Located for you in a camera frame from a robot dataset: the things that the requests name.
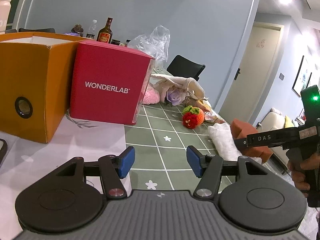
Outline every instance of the metal ring hole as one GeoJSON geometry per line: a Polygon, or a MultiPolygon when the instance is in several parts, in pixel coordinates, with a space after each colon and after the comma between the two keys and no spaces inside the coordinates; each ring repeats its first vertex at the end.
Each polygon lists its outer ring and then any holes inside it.
{"type": "Polygon", "coordinates": [[[24,97],[18,97],[14,103],[16,112],[22,118],[27,119],[32,115],[32,105],[30,101],[24,97]]]}

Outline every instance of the red box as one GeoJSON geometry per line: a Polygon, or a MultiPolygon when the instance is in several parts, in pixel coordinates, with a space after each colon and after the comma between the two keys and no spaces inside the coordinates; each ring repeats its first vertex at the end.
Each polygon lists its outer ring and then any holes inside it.
{"type": "Polygon", "coordinates": [[[78,45],[70,116],[136,124],[154,58],[136,49],[97,41],[78,45]]]}

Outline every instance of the clear plastic bottle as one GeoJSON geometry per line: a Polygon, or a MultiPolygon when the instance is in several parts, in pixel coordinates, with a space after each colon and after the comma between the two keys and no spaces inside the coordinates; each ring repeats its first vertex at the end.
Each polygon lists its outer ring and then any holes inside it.
{"type": "Polygon", "coordinates": [[[4,32],[11,8],[11,0],[0,0],[0,33],[4,32]]]}
{"type": "Polygon", "coordinates": [[[87,32],[86,38],[94,39],[96,27],[97,27],[97,20],[93,20],[87,32]]]}

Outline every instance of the transparent plastic bag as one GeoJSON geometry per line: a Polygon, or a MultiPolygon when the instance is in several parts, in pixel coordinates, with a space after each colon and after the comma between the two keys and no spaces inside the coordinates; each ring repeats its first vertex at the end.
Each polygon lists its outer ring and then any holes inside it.
{"type": "Polygon", "coordinates": [[[128,43],[129,48],[138,49],[156,59],[155,69],[164,68],[168,60],[170,31],[162,25],[149,35],[143,34],[128,43]]]}

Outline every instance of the door handle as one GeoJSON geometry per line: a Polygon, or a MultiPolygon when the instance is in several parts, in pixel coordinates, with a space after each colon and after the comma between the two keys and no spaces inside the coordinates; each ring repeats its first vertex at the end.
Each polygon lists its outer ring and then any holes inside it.
{"type": "Polygon", "coordinates": [[[237,70],[237,72],[236,72],[235,80],[237,80],[239,74],[241,74],[241,73],[240,73],[240,68],[238,68],[238,70],[237,70]]]}

